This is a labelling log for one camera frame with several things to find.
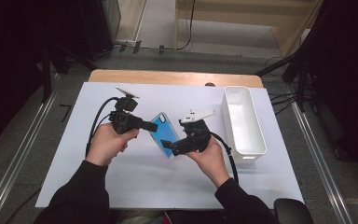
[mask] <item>black equipment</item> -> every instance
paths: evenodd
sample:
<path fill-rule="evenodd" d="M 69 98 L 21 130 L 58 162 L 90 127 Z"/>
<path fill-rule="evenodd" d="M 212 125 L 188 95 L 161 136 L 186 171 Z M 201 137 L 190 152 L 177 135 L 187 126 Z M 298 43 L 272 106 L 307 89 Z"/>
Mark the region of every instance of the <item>black equipment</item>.
<path fill-rule="evenodd" d="M 358 1 L 324 1 L 301 47 L 292 55 L 255 73 L 263 76 L 290 63 L 282 78 L 299 74 L 297 104 L 301 111 L 306 80 L 316 94 L 317 112 L 343 161 L 358 161 Z"/>
<path fill-rule="evenodd" d="M 170 148 L 174 156 L 186 154 L 194 149 L 202 152 L 208 146 L 211 134 L 203 119 L 191 123 L 182 123 L 179 120 L 179 124 L 185 128 L 186 138 L 174 143 L 161 140 L 162 145 Z"/>
<path fill-rule="evenodd" d="M 121 19 L 117 0 L 51 0 L 45 10 L 54 42 L 92 61 L 112 49 Z"/>
<path fill-rule="evenodd" d="M 154 133 L 157 131 L 157 124 L 143 121 L 141 118 L 126 112 L 132 112 L 137 105 L 138 103 L 136 103 L 130 95 L 117 100 L 117 103 L 115 104 L 116 111 L 110 112 L 109 116 L 109 120 L 112 121 L 113 127 L 115 127 L 117 133 L 125 133 L 132 129 L 145 129 Z"/>
<path fill-rule="evenodd" d="M 89 141 L 86 145 L 86 157 L 89 154 L 91 140 L 94 137 L 95 132 L 97 131 L 95 126 L 97 126 L 98 118 L 100 117 L 103 108 L 112 100 L 117 101 L 115 104 L 116 111 L 111 111 L 108 116 L 109 116 L 109 120 L 112 122 L 113 127 L 117 133 L 122 134 L 132 129 L 145 129 L 149 132 L 156 132 L 158 129 L 157 124 L 148 121 L 143 121 L 141 118 L 135 117 L 132 114 L 130 114 L 130 112 L 132 112 L 135 109 L 135 107 L 138 105 L 138 103 L 134 99 L 132 99 L 135 96 L 127 91 L 120 89 L 119 87 L 117 87 L 117 89 L 123 92 L 126 96 L 121 98 L 117 98 L 117 97 L 109 98 L 103 103 L 103 105 L 101 105 L 97 115 L 95 116 L 95 120 L 92 123 L 91 131 L 89 132 Z"/>

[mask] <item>phone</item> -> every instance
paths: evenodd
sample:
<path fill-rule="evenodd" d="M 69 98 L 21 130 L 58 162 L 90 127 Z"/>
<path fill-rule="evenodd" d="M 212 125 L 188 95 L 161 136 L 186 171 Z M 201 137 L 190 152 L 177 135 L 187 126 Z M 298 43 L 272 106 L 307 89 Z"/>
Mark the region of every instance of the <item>phone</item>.
<path fill-rule="evenodd" d="M 164 112 L 161 112 L 155 118 L 153 118 L 151 122 L 158 125 L 158 129 L 155 133 L 150 132 L 156 144 L 168 158 L 173 158 L 174 156 L 172 150 L 170 148 L 164 147 L 161 143 L 161 140 L 167 140 L 171 142 L 179 141 L 179 136 L 168 119 L 168 116 Z"/>

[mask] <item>person's right hand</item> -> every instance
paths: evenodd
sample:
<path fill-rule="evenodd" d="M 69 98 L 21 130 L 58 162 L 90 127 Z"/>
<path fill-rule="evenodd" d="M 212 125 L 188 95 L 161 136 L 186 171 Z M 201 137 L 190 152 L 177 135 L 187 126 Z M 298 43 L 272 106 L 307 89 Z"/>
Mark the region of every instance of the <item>person's right hand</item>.
<path fill-rule="evenodd" d="M 133 129 L 118 134 L 112 123 L 100 125 L 92 139 L 86 161 L 100 166 L 109 165 L 119 152 L 124 152 L 128 141 L 135 138 L 138 133 L 139 130 Z"/>
<path fill-rule="evenodd" d="M 205 150 L 187 152 L 186 155 L 197 163 L 217 188 L 229 179 L 222 148 L 213 136 Z"/>

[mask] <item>black chair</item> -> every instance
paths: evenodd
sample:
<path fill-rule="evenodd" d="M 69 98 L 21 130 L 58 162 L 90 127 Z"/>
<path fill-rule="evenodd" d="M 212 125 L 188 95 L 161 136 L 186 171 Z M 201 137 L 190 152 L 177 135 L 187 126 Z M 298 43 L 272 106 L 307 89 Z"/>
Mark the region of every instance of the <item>black chair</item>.
<path fill-rule="evenodd" d="M 274 202 L 274 213 L 281 224 L 313 224 L 307 206 L 297 200 L 277 199 Z"/>

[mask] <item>white plastic container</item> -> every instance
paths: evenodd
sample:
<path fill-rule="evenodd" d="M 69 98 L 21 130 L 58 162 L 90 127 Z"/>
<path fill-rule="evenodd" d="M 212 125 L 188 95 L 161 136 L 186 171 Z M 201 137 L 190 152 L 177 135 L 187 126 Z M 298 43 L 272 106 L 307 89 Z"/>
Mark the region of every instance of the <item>white plastic container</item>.
<path fill-rule="evenodd" d="M 253 163 L 267 151 L 250 90 L 225 87 L 222 102 L 227 144 L 235 161 Z"/>

